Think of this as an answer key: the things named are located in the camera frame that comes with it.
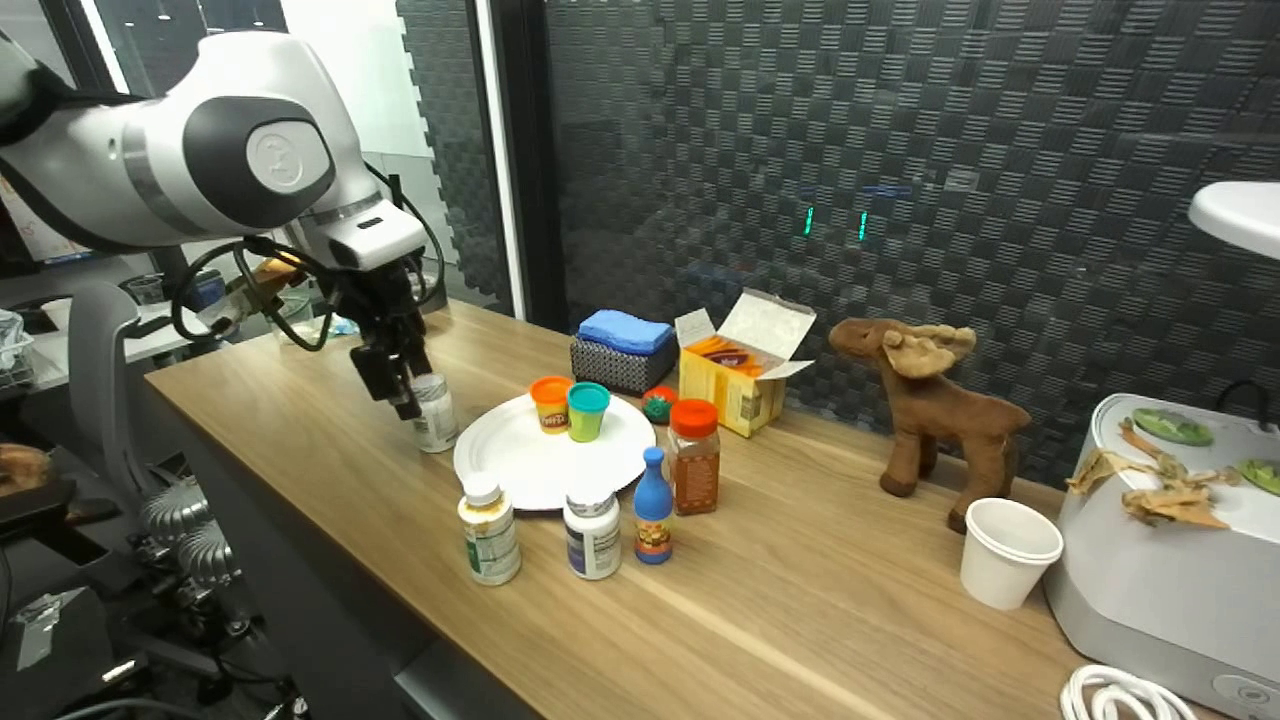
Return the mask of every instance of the yellow box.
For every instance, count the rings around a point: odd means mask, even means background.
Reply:
[[[749,289],[715,327],[704,308],[678,317],[682,394],[711,400],[720,423],[757,437],[784,410],[787,375],[813,358],[791,358],[817,313]]]

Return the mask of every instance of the green cup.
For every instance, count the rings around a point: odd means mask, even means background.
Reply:
[[[592,383],[592,380],[579,380],[570,388],[570,437],[575,445],[590,445],[600,437],[605,427],[605,407],[609,407],[609,388],[605,383]]]

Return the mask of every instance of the condiment bottle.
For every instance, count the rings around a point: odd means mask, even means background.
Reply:
[[[678,510],[698,516],[720,503],[720,410],[708,400],[678,400],[669,427],[669,476]]]
[[[464,548],[476,584],[507,584],[522,573],[522,534],[505,488],[485,471],[468,476],[456,516],[464,518]]]
[[[615,497],[609,488],[571,488],[564,497],[570,562],[585,579],[605,579],[620,562]]]
[[[663,476],[663,457],[663,449],[643,449],[643,476],[632,490],[641,562],[674,561],[674,485]]]
[[[422,452],[449,452],[456,423],[453,423],[453,392],[442,370],[415,375],[414,383],[422,414],[414,419],[415,427],[415,449]]]

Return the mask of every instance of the wooden moose figure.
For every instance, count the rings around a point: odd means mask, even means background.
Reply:
[[[921,476],[933,471],[941,440],[955,440],[970,460],[970,480],[947,510],[952,531],[964,531],[972,499],[1008,490],[1013,445],[1034,414],[943,375],[977,344],[972,327],[847,317],[827,333],[827,344],[847,358],[871,363],[884,380],[891,410],[884,490],[911,497]]]

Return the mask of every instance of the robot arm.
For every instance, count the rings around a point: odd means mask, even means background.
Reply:
[[[204,34],[159,99],[89,102],[0,34],[0,172],[57,233],[149,251],[294,229],[323,269],[377,400],[407,419],[429,370],[415,313],[423,224],[363,169],[356,128],[322,54],[280,32]]]

